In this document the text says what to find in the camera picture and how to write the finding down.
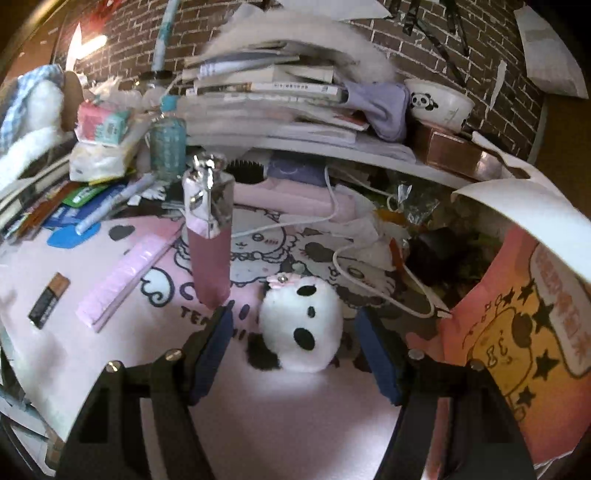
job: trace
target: brick wall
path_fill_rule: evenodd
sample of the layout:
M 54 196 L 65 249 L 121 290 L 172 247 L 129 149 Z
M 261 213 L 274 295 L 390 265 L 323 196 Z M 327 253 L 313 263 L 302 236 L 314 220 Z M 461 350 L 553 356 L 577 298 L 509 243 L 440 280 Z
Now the brick wall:
M 460 53 L 458 36 L 447 33 L 445 10 L 439 4 L 423 0 L 419 17 L 430 25 L 435 36 L 446 46 L 452 60 L 466 78 L 461 88 L 445 62 L 425 38 L 415 30 L 408 37 L 402 33 L 409 0 L 402 0 L 396 19 L 359 20 L 352 24 L 368 40 L 383 50 L 400 71 L 443 83 L 467 94 L 476 104 L 469 125 L 497 135 L 513 154 L 526 158 L 535 138 L 543 94 L 527 79 L 521 39 L 513 10 L 522 0 L 456 0 L 463 18 L 470 56 Z M 124 86 L 150 69 L 158 28 L 167 0 L 126 0 L 106 24 L 103 33 L 107 46 L 84 59 L 77 66 L 90 79 L 102 80 L 120 75 Z M 220 24 L 240 4 L 239 0 L 184 0 L 179 7 L 173 35 L 167 49 L 165 68 L 180 72 L 186 56 L 198 54 Z M 65 52 L 74 27 L 94 8 L 90 1 L 67 20 L 59 60 Z M 507 63 L 507 74 L 493 109 L 489 107 L 500 60 Z

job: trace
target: blue gripper pad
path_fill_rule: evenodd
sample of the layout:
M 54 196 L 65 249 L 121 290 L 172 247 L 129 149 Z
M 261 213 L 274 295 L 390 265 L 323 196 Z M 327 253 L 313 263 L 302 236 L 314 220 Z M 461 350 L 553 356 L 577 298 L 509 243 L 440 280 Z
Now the blue gripper pad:
M 195 405 L 209 393 L 233 331 L 232 309 L 225 308 L 195 365 L 195 382 L 189 392 L 190 405 Z
M 401 405 L 403 394 L 398 379 L 403 375 L 401 366 L 404 360 L 399 359 L 407 353 L 405 343 L 397 333 L 386 330 L 377 315 L 367 308 L 358 310 L 354 322 L 361 349 L 380 393 L 394 405 Z

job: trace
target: white bowl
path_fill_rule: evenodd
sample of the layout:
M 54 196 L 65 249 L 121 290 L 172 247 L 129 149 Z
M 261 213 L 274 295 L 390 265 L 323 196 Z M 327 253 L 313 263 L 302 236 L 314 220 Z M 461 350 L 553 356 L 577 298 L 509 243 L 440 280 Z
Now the white bowl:
M 411 115 L 454 133 L 462 129 L 474 108 L 468 97 L 440 83 L 419 79 L 407 79 L 404 83 L 410 90 Z

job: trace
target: charging cable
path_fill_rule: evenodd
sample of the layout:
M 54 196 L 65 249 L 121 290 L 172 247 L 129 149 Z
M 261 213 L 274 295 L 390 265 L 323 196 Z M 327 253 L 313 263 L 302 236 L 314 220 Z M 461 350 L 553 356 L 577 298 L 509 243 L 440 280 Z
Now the charging cable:
M 238 232 L 232 235 L 232 238 L 240 238 L 243 236 L 248 236 L 248 235 L 253 235 L 255 233 L 260 233 L 260 232 L 265 232 L 267 230 L 272 230 L 274 228 L 284 228 L 284 227 L 288 227 L 288 226 L 297 226 L 297 225 L 308 225 L 310 223 L 320 223 L 320 222 L 327 222 L 328 220 L 332 220 L 338 213 L 339 213 L 339 202 L 336 198 L 335 192 L 333 190 L 332 185 L 330 184 L 330 178 L 329 178 L 329 168 L 332 168 L 334 170 L 337 170 L 338 172 L 346 175 L 347 177 L 349 177 L 353 182 L 355 182 L 357 185 L 360 185 L 363 188 L 366 188 L 372 192 L 375 193 L 379 193 L 381 195 L 385 195 L 388 199 L 387 199 L 387 206 L 388 206 L 388 210 L 390 210 L 391 212 L 395 211 L 392 209 L 392 207 L 390 206 L 390 200 L 392 198 L 394 198 L 395 194 L 393 193 L 388 193 L 388 192 L 383 192 L 382 190 L 378 190 L 378 189 L 374 189 L 373 187 L 370 187 L 369 185 L 366 185 L 365 183 L 359 181 L 358 179 L 356 179 L 355 177 L 353 177 L 350 173 L 341 170 L 340 168 L 335 168 L 335 167 L 329 167 L 326 166 L 324 168 L 324 180 L 326 181 L 326 187 L 328 188 L 329 191 L 329 195 L 330 195 L 330 199 L 332 200 L 333 206 L 334 206 L 334 210 L 333 213 L 331 215 L 329 215 L 328 217 L 325 218 L 318 218 L 318 217 L 311 217 L 309 220 L 300 220 L 298 222 L 290 222 L 290 223 L 275 223 L 273 225 L 265 225 L 259 228 L 255 228 L 253 230 L 248 230 L 246 232 Z M 427 293 L 427 290 L 425 288 L 425 286 L 420 282 L 420 280 L 408 269 L 408 267 L 406 265 L 404 265 L 404 270 L 406 271 L 406 273 L 408 274 L 408 276 L 413 280 L 413 282 L 415 282 L 418 287 L 421 289 L 421 291 L 423 292 L 423 294 L 425 295 L 425 297 L 427 298 L 427 301 L 429 302 L 429 313 L 421 313 L 421 312 L 416 312 L 415 310 L 407 307 L 406 305 L 403 305 L 402 303 L 394 300 L 393 298 L 387 296 L 385 293 L 370 287 L 368 285 L 366 285 L 365 283 L 351 277 L 351 275 L 349 275 L 345 270 L 343 270 L 343 268 L 341 268 L 341 266 L 339 265 L 339 255 L 342 252 L 345 252 L 346 250 L 351 250 L 351 249 L 360 249 L 360 248 L 369 248 L 371 247 L 375 242 L 368 244 L 368 245 L 356 245 L 356 244 L 352 244 L 352 245 L 345 245 L 344 247 L 341 247 L 337 250 L 335 250 L 335 253 L 333 254 L 333 264 L 335 266 L 335 268 L 337 269 L 337 271 L 344 276 L 344 278 L 346 278 L 347 280 L 349 280 L 351 283 L 354 283 L 355 285 L 357 285 L 358 287 L 370 292 L 372 295 L 378 296 L 381 299 L 386 300 L 387 302 L 391 303 L 392 305 L 398 307 L 399 309 L 409 313 L 410 315 L 413 315 L 415 317 L 418 317 L 420 319 L 428 319 L 431 318 L 433 316 L 433 314 L 435 313 L 435 305 L 431 299 L 431 297 L 429 296 L 429 294 Z
M 339 214 L 339 201 L 336 199 L 335 192 L 330 185 L 329 179 L 329 166 L 327 165 L 324 168 L 324 180 L 326 182 L 326 186 L 329 190 L 330 200 L 333 204 L 333 212 L 328 217 L 310 217 L 309 219 L 305 220 L 298 220 L 297 222 L 290 222 L 290 223 L 274 223 L 273 225 L 265 225 L 259 228 L 254 228 L 253 230 L 248 230 L 246 232 L 238 232 L 233 233 L 232 238 L 240 238 L 242 236 L 253 235 L 255 233 L 266 232 L 267 230 L 272 230 L 275 228 L 284 228 L 286 226 L 296 226 L 296 225 L 307 225 L 309 223 L 320 223 L 320 222 L 327 222 L 332 220 Z

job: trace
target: panda plush toy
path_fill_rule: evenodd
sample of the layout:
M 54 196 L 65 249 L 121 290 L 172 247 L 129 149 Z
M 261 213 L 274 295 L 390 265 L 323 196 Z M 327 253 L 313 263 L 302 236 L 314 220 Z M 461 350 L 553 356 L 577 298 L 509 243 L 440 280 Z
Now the panda plush toy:
M 261 335 L 249 338 L 249 363 L 259 369 L 314 373 L 335 358 L 343 334 L 339 296 L 324 280 L 280 273 L 259 311 Z

